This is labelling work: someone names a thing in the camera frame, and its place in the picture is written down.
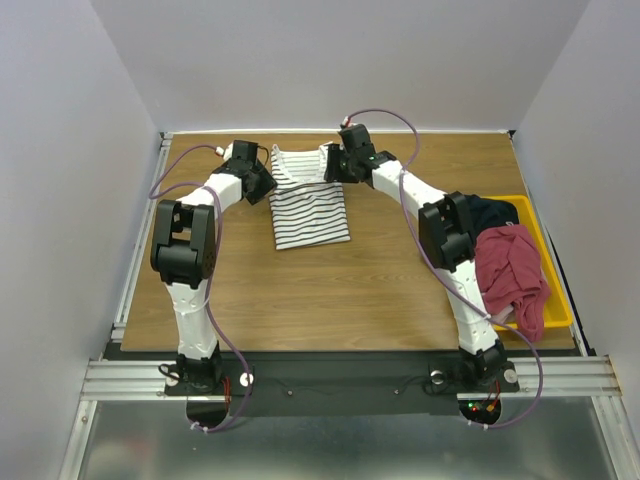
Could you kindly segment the black white striped tank top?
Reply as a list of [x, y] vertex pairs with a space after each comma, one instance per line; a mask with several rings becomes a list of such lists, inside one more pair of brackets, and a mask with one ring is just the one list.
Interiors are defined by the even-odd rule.
[[351, 240], [344, 189], [324, 179], [328, 146], [309, 151], [271, 150], [276, 188], [269, 197], [279, 251]]

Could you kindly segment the maroon tank top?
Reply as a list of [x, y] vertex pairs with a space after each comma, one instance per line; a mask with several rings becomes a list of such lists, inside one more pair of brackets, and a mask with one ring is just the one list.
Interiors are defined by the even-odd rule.
[[526, 226], [505, 225], [482, 231], [475, 248], [475, 270], [486, 311], [500, 316], [512, 308], [519, 331], [529, 341], [539, 341], [551, 290]]

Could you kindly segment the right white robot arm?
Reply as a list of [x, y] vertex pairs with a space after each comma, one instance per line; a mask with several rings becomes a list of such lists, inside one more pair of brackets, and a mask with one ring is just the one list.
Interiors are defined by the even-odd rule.
[[445, 193], [378, 151], [367, 128], [344, 123], [328, 147], [325, 180], [365, 183], [396, 200], [432, 273], [447, 291], [458, 331], [459, 381], [472, 390], [514, 382], [514, 367], [486, 312], [474, 264], [476, 234], [466, 198]]

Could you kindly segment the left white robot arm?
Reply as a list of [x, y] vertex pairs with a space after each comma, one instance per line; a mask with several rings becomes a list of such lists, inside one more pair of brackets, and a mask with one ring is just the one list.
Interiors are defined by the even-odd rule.
[[150, 250], [151, 268], [160, 276], [173, 307], [179, 342], [176, 361], [160, 367], [169, 395], [212, 395], [230, 390], [221, 366], [223, 337], [212, 320], [209, 296], [219, 255], [224, 211], [245, 200], [254, 205], [276, 187], [259, 160], [262, 146], [235, 140], [227, 148], [207, 147], [223, 159], [208, 179], [193, 182], [191, 193], [169, 200], [158, 179], [149, 198], [157, 202]]

